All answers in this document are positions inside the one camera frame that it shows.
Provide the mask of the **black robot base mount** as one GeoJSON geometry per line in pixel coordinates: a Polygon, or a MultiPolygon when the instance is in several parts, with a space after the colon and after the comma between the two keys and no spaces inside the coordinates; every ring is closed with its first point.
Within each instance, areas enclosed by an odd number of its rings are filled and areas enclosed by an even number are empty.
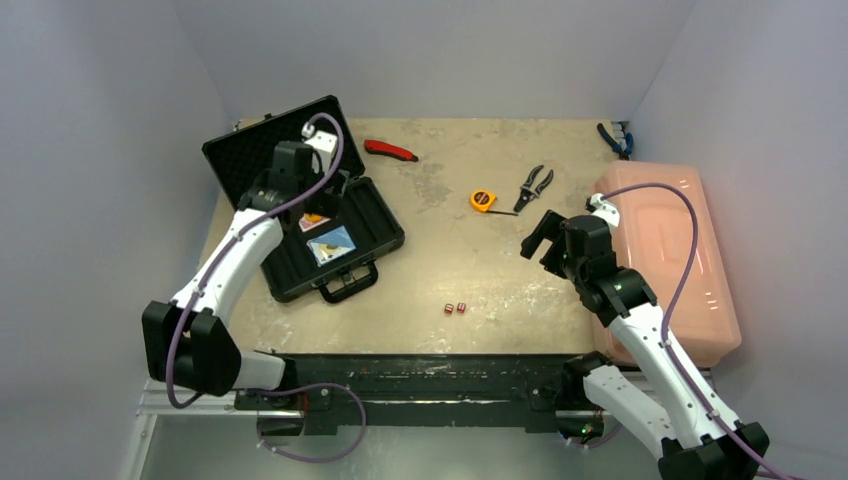
{"type": "Polygon", "coordinates": [[[235,407],[294,421],[270,434],[331,435],[341,426],[521,428],[575,442],[607,427],[575,392],[568,354],[292,354],[286,391],[239,393],[235,407]]]}

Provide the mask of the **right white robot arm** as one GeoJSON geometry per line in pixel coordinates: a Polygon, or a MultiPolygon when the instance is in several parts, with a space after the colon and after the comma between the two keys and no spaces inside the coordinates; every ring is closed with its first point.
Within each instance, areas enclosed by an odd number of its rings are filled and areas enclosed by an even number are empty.
{"type": "Polygon", "coordinates": [[[569,280],[582,305],[627,349],[653,388],[648,396],[604,354],[563,367],[563,401],[611,414],[655,457],[664,479],[753,479],[770,440],[719,398],[663,324],[664,311],[644,277],[619,266],[608,222],[597,214],[565,218],[549,210],[521,243],[529,259],[551,245],[544,270],[569,280]]]}

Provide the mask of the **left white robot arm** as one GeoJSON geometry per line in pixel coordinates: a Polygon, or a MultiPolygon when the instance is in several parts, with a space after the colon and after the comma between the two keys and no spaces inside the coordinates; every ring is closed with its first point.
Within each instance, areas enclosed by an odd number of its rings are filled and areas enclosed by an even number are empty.
{"type": "Polygon", "coordinates": [[[142,314],[147,360],[171,405],[184,409],[203,395],[259,390],[272,408],[297,399],[298,382],[283,359],[241,350],[227,323],[254,272],[307,212],[330,215],[338,204],[331,178],[343,133],[304,125],[299,141],[281,141],[241,195],[224,238],[195,276],[167,302],[142,314]]]}

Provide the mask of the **red playing card deck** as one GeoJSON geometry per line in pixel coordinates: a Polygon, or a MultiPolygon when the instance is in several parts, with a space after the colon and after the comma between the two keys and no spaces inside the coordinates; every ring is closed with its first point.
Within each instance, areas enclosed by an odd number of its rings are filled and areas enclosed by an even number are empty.
{"type": "Polygon", "coordinates": [[[298,221],[299,228],[301,229],[302,232],[307,232],[309,230],[317,228],[318,226],[321,226],[321,225],[330,221],[330,218],[326,217],[325,221],[318,222],[318,223],[311,223],[311,222],[305,221],[303,219],[304,215],[298,221]]]}

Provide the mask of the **blue playing card deck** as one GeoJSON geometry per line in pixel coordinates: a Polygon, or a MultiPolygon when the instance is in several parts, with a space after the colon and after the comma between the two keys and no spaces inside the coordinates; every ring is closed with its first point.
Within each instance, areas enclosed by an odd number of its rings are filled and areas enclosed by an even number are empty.
{"type": "Polygon", "coordinates": [[[356,250],[356,244],[345,226],[336,227],[306,243],[316,264],[326,265],[356,250]]]}

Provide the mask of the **black poker set case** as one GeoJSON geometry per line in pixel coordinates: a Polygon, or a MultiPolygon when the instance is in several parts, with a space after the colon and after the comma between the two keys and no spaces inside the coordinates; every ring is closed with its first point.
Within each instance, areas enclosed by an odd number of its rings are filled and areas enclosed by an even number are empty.
{"type": "Polygon", "coordinates": [[[266,116],[256,124],[203,144],[202,152],[229,203],[236,205],[260,172],[271,166],[274,147],[281,141],[299,139],[303,124],[317,113],[326,113],[339,123],[344,137],[339,170],[347,170],[350,178],[335,217],[307,232],[294,227],[262,263],[269,291],[282,303],[317,290],[326,302],[337,304],[366,290],[379,278],[377,259],[400,248],[405,241],[404,230],[365,174],[366,167],[341,104],[333,95],[266,116]],[[326,265],[317,265],[307,241],[339,226],[347,228],[356,250],[326,265]]]}

